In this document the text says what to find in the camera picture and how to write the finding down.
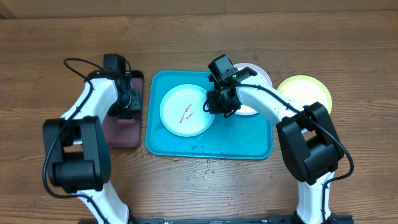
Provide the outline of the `light blue plate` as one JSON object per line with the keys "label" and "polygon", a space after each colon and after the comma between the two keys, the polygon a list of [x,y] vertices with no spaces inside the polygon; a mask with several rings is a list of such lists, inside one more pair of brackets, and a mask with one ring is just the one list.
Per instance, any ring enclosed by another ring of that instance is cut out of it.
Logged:
{"label": "light blue plate", "polygon": [[192,137],[204,133],[215,115],[204,112],[206,90],[198,85],[183,84],[169,90],[160,103],[160,119],[173,134]]}

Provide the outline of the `yellow green plate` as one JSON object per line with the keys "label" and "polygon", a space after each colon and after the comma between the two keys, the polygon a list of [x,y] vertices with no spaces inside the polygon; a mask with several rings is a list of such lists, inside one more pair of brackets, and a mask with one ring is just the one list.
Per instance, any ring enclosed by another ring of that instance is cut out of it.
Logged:
{"label": "yellow green plate", "polygon": [[277,88],[282,94],[296,101],[311,105],[321,103],[331,113],[333,102],[328,88],[316,78],[296,75],[284,80]]}

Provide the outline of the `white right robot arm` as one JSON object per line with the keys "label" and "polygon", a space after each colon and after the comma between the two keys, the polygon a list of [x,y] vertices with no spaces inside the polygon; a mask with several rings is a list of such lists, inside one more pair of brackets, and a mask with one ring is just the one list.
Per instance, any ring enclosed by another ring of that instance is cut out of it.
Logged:
{"label": "white right robot arm", "polygon": [[229,118],[242,105],[254,109],[277,129],[284,164],[298,182],[294,223],[336,223],[329,208],[331,183],[347,149],[340,142],[327,109],[293,100],[264,82],[250,68],[236,68],[226,55],[208,66],[214,90],[206,93],[203,110]]}

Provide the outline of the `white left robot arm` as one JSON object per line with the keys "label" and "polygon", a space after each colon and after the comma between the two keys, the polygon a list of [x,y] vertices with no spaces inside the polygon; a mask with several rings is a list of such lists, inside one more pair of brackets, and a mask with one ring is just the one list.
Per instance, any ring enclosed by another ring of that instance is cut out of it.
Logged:
{"label": "white left robot arm", "polygon": [[55,198],[80,199],[96,223],[136,223],[110,181],[111,156],[103,121],[116,122],[108,128],[114,135],[112,145],[139,144],[127,139],[141,135],[143,87],[134,87],[133,81],[142,81],[143,74],[122,55],[106,54],[103,65],[83,79],[84,89],[75,104],[42,126],[44,189]]}

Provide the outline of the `dark red water tray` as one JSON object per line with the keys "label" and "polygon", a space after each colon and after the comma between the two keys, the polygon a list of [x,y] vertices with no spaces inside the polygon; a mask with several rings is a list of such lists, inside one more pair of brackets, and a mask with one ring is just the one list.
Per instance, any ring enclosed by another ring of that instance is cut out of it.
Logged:
{"label": "dark red water tray", "polygon": [[[139,90],[143,101],[144,74],[139,70],[132,71],[132,90]],[[102,122],[106,142],[110,148],[138,147],[141,142],[142,113],[135,123],[121,124],[117,122],[117,116],[105,116]]]}

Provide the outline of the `teal plastic tray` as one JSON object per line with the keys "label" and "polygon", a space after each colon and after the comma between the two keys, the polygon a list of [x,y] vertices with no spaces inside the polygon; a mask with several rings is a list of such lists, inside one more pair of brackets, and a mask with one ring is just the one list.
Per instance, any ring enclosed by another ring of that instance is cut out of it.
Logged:
{"label": "teal plastic tray", "polygon": [[209,72],[163,70],[154,75],[147,115],[146,148],[158,156],[211,157],[220,159],[265,159],[273,149],[272,124],[259,114],[229,118],[215,115],[211,126],[192,137],[171,133],[160,119],[160,103],[172,88],[198,85],[213,90]]}

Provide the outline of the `pink white plate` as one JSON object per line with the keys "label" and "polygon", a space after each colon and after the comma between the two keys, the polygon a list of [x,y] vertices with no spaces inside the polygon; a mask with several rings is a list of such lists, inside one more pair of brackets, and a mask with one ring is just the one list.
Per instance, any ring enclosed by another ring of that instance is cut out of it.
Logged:
{"label": "pink white plate", "polygon": [[[238,70],[242,70],[245,67],[249,67],[253,69],[255,72],[257,72],[257,74],[263,79],[264,82],[266,82],[269,86],[272,86],[272,81],[269,75],[261,67],[251,63],[236,63],[234,64],[234,67],[236,67]],[[236,112],[236,114],[241,116],[249,116],[249,115],[254,115],[256,113],[257,111],[246,105],[241,105],[240,109],[237,110]]]}

